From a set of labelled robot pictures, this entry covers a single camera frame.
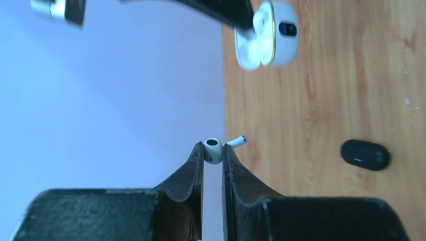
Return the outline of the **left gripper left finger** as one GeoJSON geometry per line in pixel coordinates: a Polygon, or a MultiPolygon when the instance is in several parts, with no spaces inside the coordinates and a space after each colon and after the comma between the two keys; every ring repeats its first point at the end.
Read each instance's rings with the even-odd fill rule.
{"type": "Polygon", "coordinates": [[[49,189],[11,240],[201,240],[203,145],[153,188],[49,189]]]}

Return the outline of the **white earbud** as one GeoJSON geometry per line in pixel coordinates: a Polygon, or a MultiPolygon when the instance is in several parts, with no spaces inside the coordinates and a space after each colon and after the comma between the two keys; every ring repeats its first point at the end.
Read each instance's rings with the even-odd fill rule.
{"type": "Polygon", "coordinates": [[[242,146],[247,142],[247,138],[245,135],[241,135],[231,141],[226,143],[222,143],[216,138],[209,138],[203,142],[203,160],[211,165],[217,165],[222,161],[222,154],[224,145],[228,145],[232,148],[237,148],[242,146]]]}

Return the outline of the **black earbud charging case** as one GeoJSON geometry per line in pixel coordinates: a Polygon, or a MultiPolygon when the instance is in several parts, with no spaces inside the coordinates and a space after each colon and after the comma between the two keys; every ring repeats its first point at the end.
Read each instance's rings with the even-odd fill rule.
{"type": "Polygon", "coordinates": [[[345,141],[340,154],[346,163],[370,171],[384,170],[391,162],[391,154],[383,145],[357,139],[345,141]]]}

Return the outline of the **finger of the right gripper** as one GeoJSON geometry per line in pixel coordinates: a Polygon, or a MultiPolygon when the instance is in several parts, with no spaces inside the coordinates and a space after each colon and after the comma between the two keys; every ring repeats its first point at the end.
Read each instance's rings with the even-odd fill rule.
{"type": "Polygon", "coordinates": [[[176,0],[200,13],[240,30],[253,28],[254,11],[249,0],[176,0]]]}

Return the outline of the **white earbud charging case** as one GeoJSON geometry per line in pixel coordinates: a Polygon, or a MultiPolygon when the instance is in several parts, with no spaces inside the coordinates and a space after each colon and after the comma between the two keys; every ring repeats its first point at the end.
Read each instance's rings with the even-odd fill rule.
{"type": "Polygon", "coordinates": [[[260,66],[282,67],[291,63],[299,48],[298,17],[284,1],[263,1],[252,17],[253,28],[234,28],[239,66],[252,71],[260,66]]]}

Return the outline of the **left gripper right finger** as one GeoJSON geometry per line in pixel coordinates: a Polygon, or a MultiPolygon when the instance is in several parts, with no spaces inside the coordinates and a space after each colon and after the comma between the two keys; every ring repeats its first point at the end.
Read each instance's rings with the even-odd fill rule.
{"type": "Polygon", "coordinates": [[[223,148],[224,240],[408,240],[396,212],[373,197],[284,196],[223,148]]]}

